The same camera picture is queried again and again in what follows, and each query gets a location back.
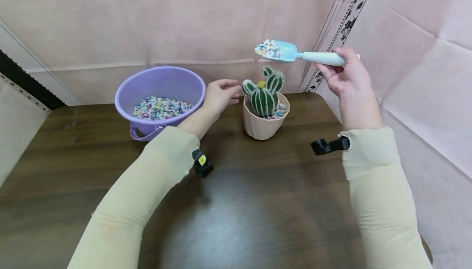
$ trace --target black clip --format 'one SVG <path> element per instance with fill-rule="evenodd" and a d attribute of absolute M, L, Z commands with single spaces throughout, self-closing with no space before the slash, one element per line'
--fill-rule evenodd
<path fill-rule="evenodd" d="M 213 171 L 213 164 L 207 160 L 205 154 L 198 148 L 192 153 L 193 160 L 195 160 L 195 172 L 197 175 L 205 178 Z"/>
<path fill-rule="evenodd" d="M 341 138 L 331 141 L 329 144 L 325 139 L 317 139 L 311 143 L 311 148 L 316 155 L 325 155 L 337 150 L 348 150 L 350 145 L 349 138 L 341 136 Z"/>

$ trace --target pink fabric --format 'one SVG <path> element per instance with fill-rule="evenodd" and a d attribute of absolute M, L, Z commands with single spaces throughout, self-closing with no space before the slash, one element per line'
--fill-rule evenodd
<path fill-rule="evenodd" d="M 174 64 L 195 69 L 206 82 L 262 79 L 267 62 L 252 47 L 275 38 L 311 51 L 338 1 L 0 0 L 0 19 L 94 104 L 112 102 L 137 67 Z M 296 92 L 305 63 L 275 66 L 286 74 L 284 92 Z"/>
<path fill-rule="evenodd" d="M 472 0 L 367 0 L 345 46 L 397 135 L 435 268 L 472 267 Z M 339 116 L 338 98 L 317 93 Z"/>

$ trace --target purple bucket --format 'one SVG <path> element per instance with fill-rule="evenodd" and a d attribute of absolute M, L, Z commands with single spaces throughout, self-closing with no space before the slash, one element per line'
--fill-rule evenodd
<path fill-rule="evenodd" d="M 171 119 L 144 120 L 133 117 L 134 107 L 150 96 L 189 102 L 193 107 Z M 115 107 L 121 116 L 131 122 L 131 138 L 136 141 L 150 141 L 166 126 L 177 126 L 201 107 L 204 97 L 205 83 L 198 75 L 184 68 L 162 66 L 128 77 L 115 94 Z"/>

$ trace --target hand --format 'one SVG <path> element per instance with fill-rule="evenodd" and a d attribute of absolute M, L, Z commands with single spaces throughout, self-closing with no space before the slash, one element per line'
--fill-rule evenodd
<path fill-rule="evenodd" d="M 345 67 L 315 64 L 326 79 L 329 89 L 340 98 L 343 95 L 371 92 L 370 75 L 355 51 L 350 48 L 336 48 L 334 52 L 344 58 Z"/>
<path fill-rule="evenodd" d="M 206 89 L 202 108 L 208 110 L 210 114 L 220 116 L 228 105 L 239 102 L 239 91 L 241 91 L 241 86 L 237 85 L 237 80 L 225 79 L 211 82 Z"/>
<path fill-rule="evenodd" d="M 202 139 L 223 110 L 228 105 L 239 102 L 239 91 L 241 86 L 237 85 L 237 80 L 217 80 L 210 83 L 206 89 L 203 106 L 177 127 Z"/>
<path fill-rule="evenodd" d="M 370 75 L 357 54 L 350 48 L 334 50 L 346 61 L 346 66 L 316 64 L 329 89 L 338 95 L 343 130 L 380 129 L 384 126 L 372 90 Z"/>

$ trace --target bucket handle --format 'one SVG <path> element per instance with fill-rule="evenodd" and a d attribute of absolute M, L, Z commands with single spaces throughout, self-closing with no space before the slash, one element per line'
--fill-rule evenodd
<path fill-rule="evenodd" d="M 143 142 L 143 141 L 152 140 L 155 136 L 157 136 L 160 132 L 162 132 L 162 130 L 164 128 L 165 128 L 164 126 L 160 125 L 152 133 L 150 133 L 149 135 L 140 137 L 136 133 L 136 130 L 137 130 L 136 126 L 134 125 L 134 123 L 131 123 L 129 133 L 131 134 L 131 138 L 133 138 L 134 140 Z"/>

